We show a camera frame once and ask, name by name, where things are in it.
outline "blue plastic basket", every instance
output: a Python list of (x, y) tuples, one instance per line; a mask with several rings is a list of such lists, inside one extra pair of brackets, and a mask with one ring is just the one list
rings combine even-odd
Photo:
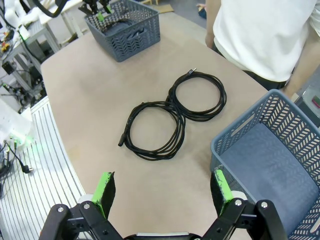
[(320, 237), (320, 132), (283, 93), (269, 91), (211, 150), (211, 171), (251, 202), (273, 201), (289, 239)]
[(117, 62), (122, 62), (160, 41), (159, 12), (132, 0), (110, 4), (113, 13), (103, 21), (95, 15), (85, 21), (95, 40)]

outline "perforated basket wall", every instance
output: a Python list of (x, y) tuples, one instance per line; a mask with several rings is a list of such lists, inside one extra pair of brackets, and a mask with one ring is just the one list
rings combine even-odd
[[(114, 13), (99, 21), (96, 16), (86, 16), (95, 40), (114, 57), (122, 62), (160, 41), (159, 13), (152, 8), (132, 0), (118, 0), (110, 4)], [(133, 24), (115, 34), (106, 34), (108, 26), (118, 21)]]
[[(215, 153), (220, 156), (257, 123), (263, 123), (295, 156), (315, 184), (320, 187), (320, 132), (305, 114), (279, 90), (271, 90), (247, 112), (226, 128), (213, 141)], [(212, 155), (211, 170), (220, 166), (232, 190), (246, 192), (219, 159)], [(315, 240), (320, 231), (310, 233), (320, 217), (320, 195), (289, 236), (295, 240)]]

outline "bolt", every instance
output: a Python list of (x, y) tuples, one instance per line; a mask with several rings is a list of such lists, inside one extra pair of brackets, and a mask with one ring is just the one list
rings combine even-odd
[(266, 209), (268, 207), (268, 203), (266, 203), (265, 201), (263, 201), (261, 203), (261, 207), (263, 207), (264, 209)]
[(240, 206), (242, 204), (242, 201), (237, 199), (237, 200), (235, 200), (234, 204), (237, 206)]

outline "coiled black cable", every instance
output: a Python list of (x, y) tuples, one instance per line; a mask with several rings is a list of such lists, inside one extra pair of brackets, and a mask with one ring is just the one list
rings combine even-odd
[[(136, 116), (143, 111), (145, 108), (161, 108), (167, 111), (174, 119), (176, 123), (176, 128), (169, 139), (169, 141), (162, 147), (156, 150), (144, 150), (139, 147), (136, 147), (130, 136), (130, 129), (133, 121), (135, 120)], [(122, 146), (123, 144), (126, 145), (128, 149), (133, 151), (136, 155), (140, 158), (149, 161), (157, 161), (157, 160), (164, 160), (164, 159), (172, 159), (180, 147), (182, 146), (185, 138), (185, 127), (186, 127), (186, 118), (182, 115), (179, 108), (170, 102), (167, 101), (154, 101), (154, 102), (143, 102), (140, 105), (136, 106), (124, 128), (124, 132), (120, 138), (118, 146)]]
[[(217, 78), (216, 76), (210, 75), (210, 74), (206, 74), (203, 72), (199, 72), (199, 71), (195, 71), (194, 70), (190, 70), (189, 72), (187, 72), (185, 75), (179, 77), (175, 83), (173, 84), (173, 86), (170, 88), (169, 93), (168, 93), (168, 97), (166, 98), (167, 102), (171, 102), (173, 103), (173, 105), (177, 106), (180, 110), (180, 112), (187, 118), (196, 122), (206, 122), (209, 121), (210, 119), (212, 119), (213, 117), (215, 117), (216, 115), (218, 115), (222, 109), (224, 108), (224, 106), (227, 103), (227, 93), (225, 91), (225, 87), (222, 84), (222, 82), (220, 81), (219, 78)], [(213, 83), (219, 90), (220, 92), (220, 97), (219, 97), (219, 101), (216, 104), (216, 106), (214, 106), (211, 109), (205, 110), (205, 111), (191, 111), (189, 109), (187, 109), (186, 107), (184, 107), (180, 101), (177, 98), (176, 95), (176, 91), (177, 91), (177, 87), (179, 84), (192, 79), (192, 78), (203, 78), (208, 80), (209, 82)]]

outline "basket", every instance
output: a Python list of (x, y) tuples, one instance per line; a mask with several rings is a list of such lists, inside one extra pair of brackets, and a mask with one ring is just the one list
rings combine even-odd
[(320, 132), (283, 93), (269, 91), (211, 150), (211, 171), (253, 203), (273, 201), (289, 239), (318, 239)]
[(118, 0), (110, 4), (114, 11), (99, 20), (96, 15), (85, 21), (95, 40), (117, 62), (122, 62), (160, 41), (159, 13), (132, 0)]

